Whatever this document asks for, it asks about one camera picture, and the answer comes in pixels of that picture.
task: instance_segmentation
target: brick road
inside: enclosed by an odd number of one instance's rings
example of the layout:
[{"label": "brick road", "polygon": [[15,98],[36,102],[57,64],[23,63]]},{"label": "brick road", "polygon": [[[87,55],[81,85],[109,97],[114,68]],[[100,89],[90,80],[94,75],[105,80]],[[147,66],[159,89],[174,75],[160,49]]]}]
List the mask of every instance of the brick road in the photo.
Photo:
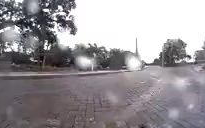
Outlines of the brick road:
[{"label": "brick road", "polygon": [[157,68],[0,80],[0,128],[205,128],[205,74]]}]

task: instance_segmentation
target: sky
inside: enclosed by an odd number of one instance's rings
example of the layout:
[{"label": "sky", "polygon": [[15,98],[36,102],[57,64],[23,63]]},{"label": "sky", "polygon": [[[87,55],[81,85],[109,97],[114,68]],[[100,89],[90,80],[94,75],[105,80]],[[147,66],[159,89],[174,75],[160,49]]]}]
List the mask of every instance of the sky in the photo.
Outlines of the sky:
[{"label": "sky", "polygon": [[181,38],[191,55],[205,40],[205,0],[76,0],[75,36],[59,33],[64,45],[138,51],[146,62],[158,57],[167,39]]}]

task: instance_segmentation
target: water droplet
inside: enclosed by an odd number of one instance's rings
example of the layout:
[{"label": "water droplet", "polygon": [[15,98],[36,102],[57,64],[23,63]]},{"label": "water droplet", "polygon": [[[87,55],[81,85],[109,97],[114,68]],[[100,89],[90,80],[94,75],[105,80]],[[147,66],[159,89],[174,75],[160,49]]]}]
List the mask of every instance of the water droplet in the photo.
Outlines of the water droplet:
[{"label": "water droplet", "polygon": [[194,104],[189,104],[189,105],[188,105],[188,109],[189,109],[189,110],[191,110],[191,109],[193,109],[193,108],[194,108]]},{"label": "water droplet", "polygon": [[40,10],[39,4],[38,4],[38,0],[28,0],[27,3],[27,11],[30,14],[36,14],[38,13],[38,11]]},{"label": "water droplet", "polygon": [[179,111],[175,108],[170,109],[168,112],[168,116],[171,119],[177,119],[179,117]]}]

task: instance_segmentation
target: road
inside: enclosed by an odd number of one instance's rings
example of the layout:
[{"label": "road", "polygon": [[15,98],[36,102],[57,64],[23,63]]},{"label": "road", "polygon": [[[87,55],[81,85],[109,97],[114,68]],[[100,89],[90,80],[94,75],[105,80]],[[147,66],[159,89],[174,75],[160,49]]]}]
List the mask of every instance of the road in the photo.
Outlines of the road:
[{"label": "road", "polygon": [[205,73],[190,67],[0,80],[0,128],[205,128]]}]

